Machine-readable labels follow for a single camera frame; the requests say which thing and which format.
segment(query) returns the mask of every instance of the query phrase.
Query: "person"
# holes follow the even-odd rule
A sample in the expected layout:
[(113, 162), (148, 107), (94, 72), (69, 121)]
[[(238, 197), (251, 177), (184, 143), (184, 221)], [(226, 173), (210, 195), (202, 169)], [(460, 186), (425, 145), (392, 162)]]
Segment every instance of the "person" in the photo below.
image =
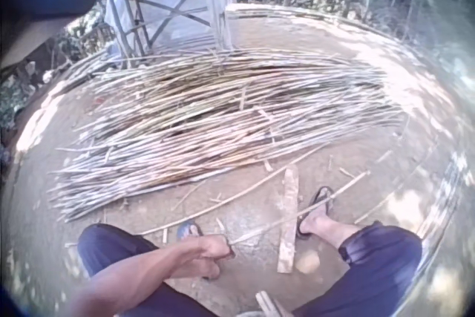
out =
[[(332, 197), (320, 188), (311, 204)], [(303, 216), (298, 237), (311, 235), (334, 246), (350, 268), (326, 293), (293, 311), (294, 316), (390, 316), (410, 286), (422, 256), (417, 235), (375, 222), (364, 228), (329, 217), (332, 200)], [(187, 222), (179, 242), (158, 249), (142, 236), (94, 224), (79, 238), (79, 255), (92, 279), (65, 309), (70, 317), (216, 316), (164, 283), (169, 278), (217, 278), (217, 261), (233, 256), (223, 235), (201, 235)]]

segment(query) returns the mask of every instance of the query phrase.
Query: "dirt ground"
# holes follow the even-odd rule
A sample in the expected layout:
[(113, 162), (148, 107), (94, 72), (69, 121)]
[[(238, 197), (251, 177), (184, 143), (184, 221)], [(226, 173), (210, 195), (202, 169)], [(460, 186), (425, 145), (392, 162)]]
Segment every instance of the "dirt ground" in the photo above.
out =
[[(269, 24), (266, 26), (269, 36), (272, 28)], [(288, 32), (288, 36), (296, 36), (302, 27), (309, 25), (292, 26), (293, 31)], [(322, 25), (319, 36), (325, 38), (327, 44), (338, 47), (331, 39), (338, 33), (331, 33), (326, 26)], [(371, 47), (368, 38), (353, 34), (352, 39), (351, 43), (345, 44), (351, 51), (348, 56), (365, 54), (364, 48), (357, 48), (356, 45)], [(285, 42), (285, 36), (279, 37), (278, 41)], [(343, 43), (345, 39), (341, 37), (338, 41)], [(313, 44), (321, 42), (315, 39)], [(396, 74), (400, 75), (397, 71), (403, 61), (393, 53), (393, 57), (388, 57), (385, 63), (392, 63)], [(430, 75), (423, 66), (405, 66), (409, 67), (410, 70), (404, 75), (410, 76), (415, 83), (426, 80)], [(343, 174), (341, 169), (354, 176), (369, 170), (369, 175), (338, 196), (333, 217), (352, 223), (384, 200), (378, 209), (362, 220), (361, 225), (377, 219), (416, 232), (434, 204), (436, 191), (452, 153), (459, 150), (461, 142), (469, 143), (470, 137), (461, 129), (456, 104), (440, 85), (433, 83), (432, 88), (415, 91), (413, 96), (420, 106), (407, 110), (399, 127), (374, 128), (351, 140), (329, 143), (299, 162), (299, 208), (308, 205), (319, 186), (338, 189), (350, 182), (352, 178)], [(210, 199), (218, 195), (221, 199), (231, 197), (269, 174), (264, 165), (254, 165), (212, 177), (175, 211), (171, 208), (193, 185), (133, 197), (128, 200), (128, 205), (119, 202), (84, 219), (64, 223), (58, 220), (59, 212), (50, 207), (51, 194), (48, 190), (56, 185), (55, 176), (50, 172), (67, 165), (75, 155), (55, 148), (69, 146), (79, 136), (74, 129), (94, 119), (95, 106), (94, 96), (79, 88), (50, 101), (40, 112), (33, 114), (18, 141), (17, 160), (4, 187), (1, 199), (4, 282), (20, 305), (42, 316), (58, 313), (74, 289), (87, 278), (74, 243), (89, 224), (107, 222), (129, 232), (140, 233), (212, 206), (214, 203)], [(378, 163), (377, 160), (388, 151), (390, 153)], [(278, 169), (304, 152), (272, 160), (271, 167)], [(279, 209), (284, 191), (283, 177), (278, 175), (228, 206), (199, 217), (197, 222), (205, 233), (219, 232), (219, 218), (232, 240), (280, 218), (285, 214)], [(462, 214), (466, 216), (468, 212), (470, 209)], [(448, 234), (458, 236), (460, 229), (470, 227), (458, 225), (454, 231), (451, 226)], [(175, 228), (168, 232), (168, 243), (174, 241)], [(147, 235), (146, 238), (163, 246), (162, 232)], [(308, 275), (298, 271), (288, 275), (277, 274), (278, 242), (279, 229), (273, 229), (236, 246), (236, 259), (222, 264), (222, 275), (218, 280), (193, 279), (172, 281), (171, 284), (219, 316), (234, 316), (239, 312), (256, 310), (254, 296), (261, 290), (276, 297), (288, 309), (294, 309), (324, 293), (347, 269), (334, 249), (312, 238), (297, 242), (296, 261), (308, 250), (314, 250), (319, 255), (320, 267)], [(459, 248), (472, 259), (463, 260), (471, 261), (469, 266), (475, 267), (475, 239)], [(443, 249), (450, 252), (453, 247)], [(457, 271), (463, 275), (466, 270)], [(428, 286), (433, 285), (434, 279), (447, 281), (449, 278), (453, 291), (460, 289), (461, 294), (466, 291), (466, 286), (460, 283), (462, 278), (454, 279), (453, 271), (448, 268), (445, 272), (433, 272), (431, 276), (431, 280), (423, 285), (425, 295), (421, 297), (422, 293), (418, 291), (419, 295), (414, 298), (421, 304), (428, 301), (437, 310), (436, 306), (443, 303), (439, 296), (447, 292), (444, 290), (446, 283), (442, 284), (442, 289), (436, 284), (430, 290)], [(454, 313), (460, 310), (465, 298), (460, 296), (450, 306), (444, 305), (444, 311), (448, 314), (433, 315), (456, 316)], [(406, 314), (410, 316), (418, 308), (426, 308), (426, 305), (418, 307), (411, 304)]]

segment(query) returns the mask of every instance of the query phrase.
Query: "wooden plank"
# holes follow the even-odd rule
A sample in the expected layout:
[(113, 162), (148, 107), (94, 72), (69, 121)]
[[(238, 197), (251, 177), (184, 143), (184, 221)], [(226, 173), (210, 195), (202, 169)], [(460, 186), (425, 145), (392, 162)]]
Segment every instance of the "wooden plank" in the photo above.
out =
[[(284, 175), (284, 196), (281, 206), (282, 215), (295, 215), (298, 212), (298, 169), (291, 165)], [(295, 230), (297, 218), (281, 225), (281, 245), (279, 247), (279, 260), (277, 272), (290, 274), (294, 266), (295, 255)]]

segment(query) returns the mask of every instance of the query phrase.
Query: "foot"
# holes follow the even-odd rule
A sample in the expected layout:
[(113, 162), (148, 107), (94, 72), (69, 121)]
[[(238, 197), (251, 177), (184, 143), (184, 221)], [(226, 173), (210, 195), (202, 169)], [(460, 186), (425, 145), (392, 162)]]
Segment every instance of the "foot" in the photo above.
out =
[[(178, 238), (181, 241), (194, 239), (203, 235), (195, 222), (186, 222), (178, 229)], [(185, 264), (182, 269), (188, 270), (190, 275), (214, 280), (220, 275), (220, 267), (211, 258), (194, 259)]]
[[(319, 196), (328, 195), (329, 192), (326, 188), (323, 188), (321, 192), (319, 192)], [(316, 226), (320, 219), (327, 218), (327, 205), (322, 204), (321, 206), (313, 209), (300, 223), (300, 232), (303, 234), (313, 233), (315, 234)]]

